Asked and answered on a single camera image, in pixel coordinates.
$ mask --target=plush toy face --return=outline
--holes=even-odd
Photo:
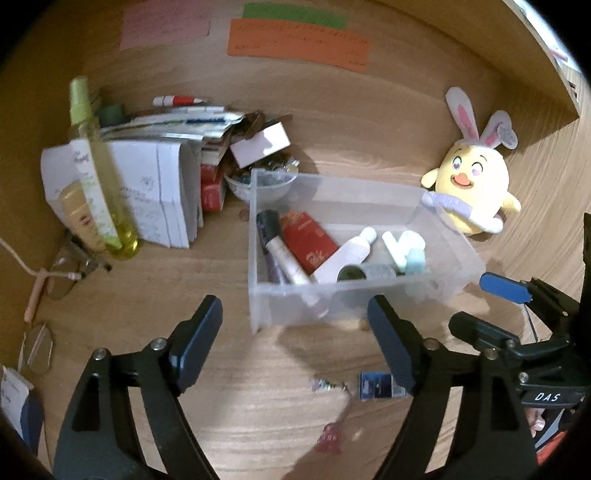
[[[509,172],[503,157],[480,145],[454,145],[435,180],[436,192],[453,195],[490,217],[501,208],[508,188]]]

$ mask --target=white cable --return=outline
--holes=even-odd
[[[29,268],[29,266],[24,261],[22,261],[21,257],[19,257],[18,254],[14,251],[13,247],[8,245],[8,243],[6,243],[4,238],[2,238],[1,236],[0,245],[2,245],[6,250],[8,250],[8,252],[14,257],[14,260],[16,260],[19,263],[19,265],[24,269],[25,272],[27,272],[29,275],[32,275],[33,277],[36,277],[38,275],[39,272],[36,272],[32,268]],[[82,279],[82,275],[75,272],[47,272],[47,276],[69,278],[73,281]]]

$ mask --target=red box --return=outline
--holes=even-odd
[[[201,181],[207,181],[214,183],[217,177],[219,165],[207,165],[205,163],[201,164]]]
[[[204,212],[221,212],[225,197],[226,182],[221,170],[217,172],[214,181],[201,182],[201,206]]]
[[[308,275],[331,257],[339,246],[306,212],[290,212],[281,218],[283,239]]]

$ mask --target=green sticky note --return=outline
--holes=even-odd
[[[290,4],[273,4],[271,2],[253,2],[244,5],[242,18],[270,18],[273,20],[289,20],[291,22],[312,23],[324,27],[338,28],[347,26],[347,19],[318,8],[299,7]]]

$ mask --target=plastic storage box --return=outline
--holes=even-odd
[[[282,184],[282,196],[269,195],[269,185]],[[254,170],[249,220],[248,293],[253,332],[269,325],[304,325],[365,318],[368,301],[384,294],[394,306],[424,299],[442,303],[477,280],[485,265],[445,211],[427,207],[425,190],[379,181]],[[335,284],[279,285],[269,283],[256,228],[256,214],[265,209],[308,212],[338,244],[372,226],[378,238],[364,263],[394,265],[382,239],[407,230],[420,233],[427,244],[427,272],[388,280],[351,280]],[[328,313],[318,318],[303,300],[320,296]]]

